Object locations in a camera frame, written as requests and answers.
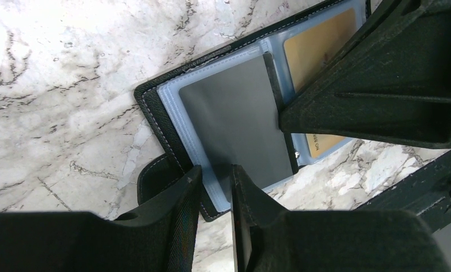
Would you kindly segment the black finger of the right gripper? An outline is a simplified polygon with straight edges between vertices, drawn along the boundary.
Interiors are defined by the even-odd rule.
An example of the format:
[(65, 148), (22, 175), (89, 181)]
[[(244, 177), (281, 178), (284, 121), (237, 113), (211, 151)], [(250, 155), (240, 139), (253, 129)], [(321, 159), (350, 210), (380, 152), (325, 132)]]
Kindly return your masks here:
[(451, 1), (382, 1), (279, 124), (285, 133), (451, 148)]

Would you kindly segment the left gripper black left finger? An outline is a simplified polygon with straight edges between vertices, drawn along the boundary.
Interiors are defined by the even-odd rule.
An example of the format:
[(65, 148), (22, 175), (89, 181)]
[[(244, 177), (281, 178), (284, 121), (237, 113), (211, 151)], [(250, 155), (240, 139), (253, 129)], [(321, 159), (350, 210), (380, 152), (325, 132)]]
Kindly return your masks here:
[(106, 220), (91, 212), (0, 213), (0, 271), (190, 271), (202, 170)]

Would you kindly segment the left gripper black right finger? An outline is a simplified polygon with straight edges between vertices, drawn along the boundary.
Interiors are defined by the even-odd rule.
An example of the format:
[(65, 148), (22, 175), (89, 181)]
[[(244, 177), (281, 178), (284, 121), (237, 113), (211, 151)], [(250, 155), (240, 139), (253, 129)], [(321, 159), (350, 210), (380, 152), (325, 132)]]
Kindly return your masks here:
[(401, 210), (293, 211), (229, 174), (236, 271), (449, 271), (427, 225)]

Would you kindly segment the gold card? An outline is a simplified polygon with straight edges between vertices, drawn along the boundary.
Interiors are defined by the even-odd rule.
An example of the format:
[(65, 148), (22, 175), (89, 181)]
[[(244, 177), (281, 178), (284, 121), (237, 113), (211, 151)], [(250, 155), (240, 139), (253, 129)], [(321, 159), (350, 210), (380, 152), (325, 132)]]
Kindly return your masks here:
[[(283, 41), (284, 71), (282, 90), (286, 101), (309, 84), (313, 77), (328, 64), (340, 48), (361, 26), (358, 10), (351, 3), (338, 7), (301, 32), (289, 33)], [(292, 134), (301, 165), (314, 164), (350, 142), (344, 136), (328, 134)]]

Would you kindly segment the black leather card holder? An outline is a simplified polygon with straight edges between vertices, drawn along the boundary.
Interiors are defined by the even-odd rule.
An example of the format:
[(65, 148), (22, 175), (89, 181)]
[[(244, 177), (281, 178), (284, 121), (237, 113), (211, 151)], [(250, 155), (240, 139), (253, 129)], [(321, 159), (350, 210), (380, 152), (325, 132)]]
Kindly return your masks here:
[[(189, 169), (199, 165), (202, 168), (199, 212), (208, 222), (227, 213), (231, 208), (231, 190), (230, 188), (224, 190), (215, 177), (201, 141), (180, 99), (179, 90), (254, 57), (270, 53), (273, 56), (284, 107), (296, 94), (290, 101), (286, 101), (286, 94), (282, 90), (283, 77), (288, 75), (282, 65), (285, 60), (283, 41), (287, 39), (289, 33), (294, 35), (295, 31), (301, 32), (308, 28), (313, 24), (314, 18), (320, 18), (324, 13), (349, 3), (358, 10), (362, 26), (371, 14), (370, 1), (323, 1), (140, 84), (134, 91), (135, 98), (165, 151), (163, 156), (147, 167), (146, 172), (150, 173), (158, 166), (165, 165), (171, 167), (172, 177), (177, 179)], [(285, 134), (292, 138), (292, 156), (299, 170), (306, 165), (299, 163), (299, 153), (292, 134), (303, 133)], [(292, 179), (292, 176), (263, 190), (271, 191)]]

